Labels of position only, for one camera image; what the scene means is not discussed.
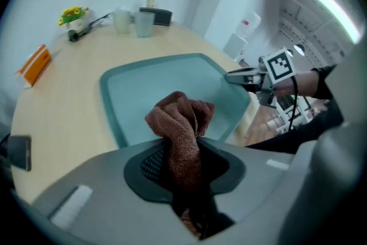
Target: phone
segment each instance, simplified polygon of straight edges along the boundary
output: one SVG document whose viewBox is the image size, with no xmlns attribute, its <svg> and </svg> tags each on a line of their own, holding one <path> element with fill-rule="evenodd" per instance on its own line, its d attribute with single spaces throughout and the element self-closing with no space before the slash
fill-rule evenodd
<svg viewBox="0 0 367 245">
<path fill-rule="evenodd" d="M 30 137 L 10 136 L 7 142 L 7 158 L 12 165 L 30 171 Z"/>
</svg>

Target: black device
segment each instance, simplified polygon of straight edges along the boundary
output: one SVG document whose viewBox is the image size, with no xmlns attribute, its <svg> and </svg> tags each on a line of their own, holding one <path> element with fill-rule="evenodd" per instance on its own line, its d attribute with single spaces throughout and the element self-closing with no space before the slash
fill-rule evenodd
<svg viewBox="0 0 367 245">
<path fill-rule="evenodd" d="M 78 40 L 80 39 L 80 37 L 82 37 L 82 36 L 84 36 L 84 35 L 88 34 L 88 33 L 92 30 L 93 25 L 94 25 L 96 22 L 98 22 L 98 21 L 99 21 L 99 20 L 101 20 L 102 18 L 106 18 L 106 17 L 108 17 L 108 16 L 109 16 L 109 13 L 108 13 L 108 14 L 106 14 L 106 15 L 104 15 L 104 16 L 102 16 L 102 17 L 100 17 L 100 18 L 98 18 L 98 19 L 96 19 L 95 21 L 90 22 L 90 23 L 89 23 L 89 25 L 88 25 L 87 27 L 85 27 L 83 30 L 81 30 L 81 31 L 79 31 L 79 32 L 77 32 L 77 31 L 75 31 L 75 30 L 69 30 L 69 31 L 68 31 L 69 41 L 71 41 L 71 42 L 76 42 L 76 41 L 78 41 Z"/>
<path fill-rule="evenodd" d="M 154 25 L 169 26 L 171 24 L 172 11 L 165 9 L 151 9 L 149 7 L 141 7 L 139 11 L 155 13 Z"/>
<path fill-rule="evenodd" d="M 30 171 L 30 137 L 10 136 L 7 144 L 7 157 L 12 165 Z"/>
</svg>

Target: light blue tray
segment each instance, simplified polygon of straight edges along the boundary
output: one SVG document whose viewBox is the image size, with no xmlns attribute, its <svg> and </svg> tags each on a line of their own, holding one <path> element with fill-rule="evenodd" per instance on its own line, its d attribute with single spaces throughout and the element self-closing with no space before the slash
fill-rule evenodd
<svg viewBox="0 0 367 245">
<path fill-rule="evenodd" d="M 142 60 L 105 72 L 100 78 L 101 96 L 118 146 L 157 139 L 144 117 L 174 91 L 184 92 L 189 99 L 215 104 L 216 111 L 205 136 L 224 142 L 250 102 L 247 91 L 225 81 L 225 74 L 202 54 Z"/>
</svg>

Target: cup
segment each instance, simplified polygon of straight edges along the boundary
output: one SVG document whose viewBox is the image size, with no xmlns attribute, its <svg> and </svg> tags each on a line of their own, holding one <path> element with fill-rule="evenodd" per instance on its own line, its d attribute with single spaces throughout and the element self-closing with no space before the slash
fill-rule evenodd
<svg viewBox="0 0 367 245">
<path fill-rule="evenodd" d="M 130 12 L 128 10 L 116 9 L 112 16 L 117 34 L 127 34 L 130 25 Z"/>
<path fill-rule="evenodd" d="M 135 15 L 135 29 L 138 37 L 150 37 L 153 29 L 155 13 L 139 11 Z"/>
</svg>

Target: white bottle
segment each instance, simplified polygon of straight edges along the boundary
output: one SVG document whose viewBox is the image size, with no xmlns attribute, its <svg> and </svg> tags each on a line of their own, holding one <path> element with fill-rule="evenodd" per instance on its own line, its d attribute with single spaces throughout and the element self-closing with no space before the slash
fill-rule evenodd
<svg viewBox="0 0 367 245">
<path fill-rule="evenodd" d="M 154 8 L 154 0 L 147 0 L 147 7 L 148 8 Z"/>
<path fill-rule="evenodd" d="M 248 41 L 260 23 L 261 18 L 258 14 L 256 14 L 254 11 L 247 13 L 242 21 L 238 24 L 236 34 Z"/>
</svg>

